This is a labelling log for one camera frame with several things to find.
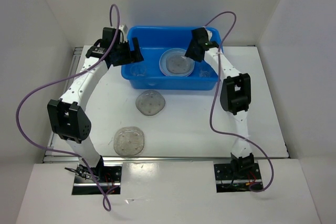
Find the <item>clear plastic cup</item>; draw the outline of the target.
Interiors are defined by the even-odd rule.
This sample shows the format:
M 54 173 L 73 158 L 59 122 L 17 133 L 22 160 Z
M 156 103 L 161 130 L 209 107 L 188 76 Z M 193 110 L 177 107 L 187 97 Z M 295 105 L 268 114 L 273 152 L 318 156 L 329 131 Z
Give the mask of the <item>clear plastic cup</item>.
M 130 73 L 134 77 L 145 77 L 146 65 L 143 63 L 135 63 L 131 66 Z
M 213 73 L 213 68 L 209 64 L 205 62 L 199 64 L 199 68 L 198 68 L 199 77 L 209 78 L 212 76 L 212 73 Z

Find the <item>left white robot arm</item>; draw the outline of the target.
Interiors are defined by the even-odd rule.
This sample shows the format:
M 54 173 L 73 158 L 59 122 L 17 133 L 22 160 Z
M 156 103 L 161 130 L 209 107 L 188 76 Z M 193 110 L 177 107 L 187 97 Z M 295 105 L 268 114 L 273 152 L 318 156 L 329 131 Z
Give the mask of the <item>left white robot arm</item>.
M 121 29 L 105 27 L 102 38 L 88 49 L 79 76 L 58 100 L 47 105 L 52 131 L 79 155 L 80 167 L 75 172 L 86 174 L 93 182 L 104 178 L 105 169 L 89 136 L 92 124 L 85 113 L 89 98 L 110 67 L 143 60 L 136 37 L 125 41 Z

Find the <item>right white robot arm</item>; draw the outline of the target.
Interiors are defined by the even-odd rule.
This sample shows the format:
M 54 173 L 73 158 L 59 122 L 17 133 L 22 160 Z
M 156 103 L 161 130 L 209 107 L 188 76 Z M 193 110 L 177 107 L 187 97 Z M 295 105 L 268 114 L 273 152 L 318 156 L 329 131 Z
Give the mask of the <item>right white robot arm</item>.
M 230 172 L 235 178 L 243 178 L 254 165 L 254 156 L 248 138 L 247 115 L 251 103 L 250 75 L 241 73 L 225 57 L 217 42 L 211 41 L 212 34 L 204 27 L 191 31 L 192 39 L 186 57 L 206 62 L 218 75 L 216 94 L 220 92 L 220 105 L 235 121 L 236 137 L 230 152 Z

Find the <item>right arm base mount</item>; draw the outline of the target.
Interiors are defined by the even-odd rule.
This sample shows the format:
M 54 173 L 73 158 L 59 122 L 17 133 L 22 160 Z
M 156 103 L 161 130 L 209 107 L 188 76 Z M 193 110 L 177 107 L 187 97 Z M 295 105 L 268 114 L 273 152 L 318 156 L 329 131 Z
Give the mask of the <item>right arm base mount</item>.
M 228 162 L 215 162 L 213 167 L 217 193 L 245 192 L 251 189 L 259 191 L 264 188 L 259 165 L 256 162 L 239 172 L 234 171 Z

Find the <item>brown translucent plate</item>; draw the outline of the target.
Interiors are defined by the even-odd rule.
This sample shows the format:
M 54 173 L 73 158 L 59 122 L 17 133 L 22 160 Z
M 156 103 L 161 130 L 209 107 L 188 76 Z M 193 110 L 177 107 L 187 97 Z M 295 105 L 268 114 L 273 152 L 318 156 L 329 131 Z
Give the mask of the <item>brown translucent plate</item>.
M 193 63 L 183 55 L 172 55 L 166 60 L 166 68 L 173 75 L 185 76 L 193 69 Z

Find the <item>clear textured plate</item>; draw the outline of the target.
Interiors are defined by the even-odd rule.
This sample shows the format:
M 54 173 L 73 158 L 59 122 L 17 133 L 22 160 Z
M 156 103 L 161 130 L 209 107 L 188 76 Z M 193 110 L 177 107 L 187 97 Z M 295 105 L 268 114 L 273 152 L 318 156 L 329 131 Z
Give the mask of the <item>clear textured plate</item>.
M 143 131 L 135 126 L 122 127 L 113 138 L 114 151 L 123 157 L 136 156 L 140 154 L 145 146 L 145 135 Z

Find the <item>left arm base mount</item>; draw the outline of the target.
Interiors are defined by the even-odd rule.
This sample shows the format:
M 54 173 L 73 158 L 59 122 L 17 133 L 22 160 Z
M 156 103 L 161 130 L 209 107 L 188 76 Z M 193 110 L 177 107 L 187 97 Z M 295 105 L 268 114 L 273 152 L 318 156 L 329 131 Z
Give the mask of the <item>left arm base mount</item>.
M 74 174 L 72 195 L 98 195 L 100 190 L 94 182 L 86 167 L 77 165 L 76 168 L 65 167 L 65 170 Z M 105 166 L 100 175 L 95 173 L 95 178 L 99 182 L 105 193 L 119 195 L 121 191 L 122 164 L 112 164 Z

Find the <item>blue plastic plate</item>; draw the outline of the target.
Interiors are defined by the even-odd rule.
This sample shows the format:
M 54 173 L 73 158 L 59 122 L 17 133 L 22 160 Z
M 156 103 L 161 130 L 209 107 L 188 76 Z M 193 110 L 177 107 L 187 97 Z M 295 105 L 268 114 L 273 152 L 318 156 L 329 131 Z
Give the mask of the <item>blue plastic plate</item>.
M 193 63 L 193 69 L 185 76 L 173 75 L 173 74 L 169 73 L 167 71 L 167 68 L 166 68 L 166 60 L 169 56 L 172 56 L 172 55 L 183 55 L 183 56 L 185 56 L 185 53 L 186 53 L 186 50 L 181 49 L 181 48 L 172 48 L 172 49 L 169 49 L 169 50 L 165 51 L 161 55 L 160 60 L 159 60 L 159 67 L 160 67 L 161 72 L 165 76 L 171 76 L 171 77 L 187 77 L 187 76 L 189 76 L 193 72 L 194 67 L 195 67 L 195 61 L 192 60 L 192 59 L 191 60 L 192 60 L 192 63 Z

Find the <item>grey translucent plate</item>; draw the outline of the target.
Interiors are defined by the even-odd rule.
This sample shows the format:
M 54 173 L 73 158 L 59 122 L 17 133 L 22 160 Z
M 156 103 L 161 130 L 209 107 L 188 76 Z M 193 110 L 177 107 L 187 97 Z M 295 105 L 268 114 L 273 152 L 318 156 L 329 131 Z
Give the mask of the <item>grey translucent plate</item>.
M 155 90 L 146 90 L 136 98 L 135 106 L 143 115 L 154 116 L 165 107 L 165 98 Z

